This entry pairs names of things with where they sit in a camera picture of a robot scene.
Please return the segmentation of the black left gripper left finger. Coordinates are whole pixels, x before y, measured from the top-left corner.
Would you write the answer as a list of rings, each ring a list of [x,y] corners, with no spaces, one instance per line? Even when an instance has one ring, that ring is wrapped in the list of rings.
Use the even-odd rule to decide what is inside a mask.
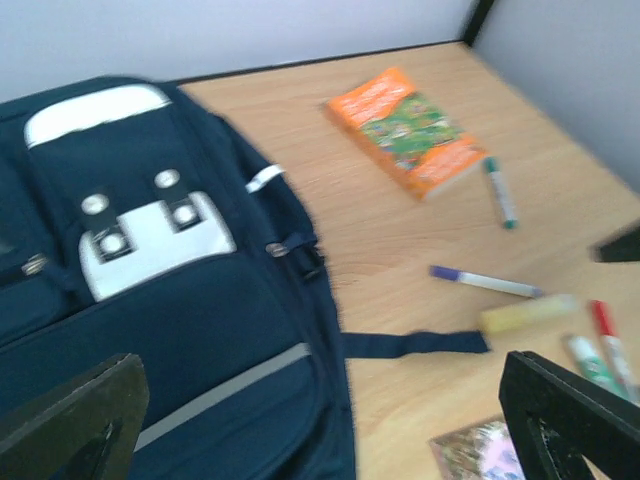
[[[1,477],[126,478],[148,403],[140,357],[112,356],[1,418]]]

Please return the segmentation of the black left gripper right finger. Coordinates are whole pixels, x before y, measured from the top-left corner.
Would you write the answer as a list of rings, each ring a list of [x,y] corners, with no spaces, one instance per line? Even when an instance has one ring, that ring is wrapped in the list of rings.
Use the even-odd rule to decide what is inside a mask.
[[[639,407],[531,351],[507,354],[499,401],[527,479],[639,477]]]

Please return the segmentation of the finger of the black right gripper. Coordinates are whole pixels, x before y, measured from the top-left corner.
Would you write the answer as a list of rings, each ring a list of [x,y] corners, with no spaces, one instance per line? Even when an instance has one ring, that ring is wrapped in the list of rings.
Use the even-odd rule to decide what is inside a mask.
[[[591,258],[598,263],[631,263],[640,260],[640,226],[636,221],[593,245]]]

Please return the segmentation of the navy blue student backpack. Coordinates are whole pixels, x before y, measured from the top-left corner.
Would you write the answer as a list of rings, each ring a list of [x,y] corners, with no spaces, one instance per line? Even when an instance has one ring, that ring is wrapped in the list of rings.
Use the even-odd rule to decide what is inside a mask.
[[[347,358],[488,345],[343,332],[317,243],[282,169],[175,85],[3,103],[2,412],[131,353],[132,478],[354,478]]]

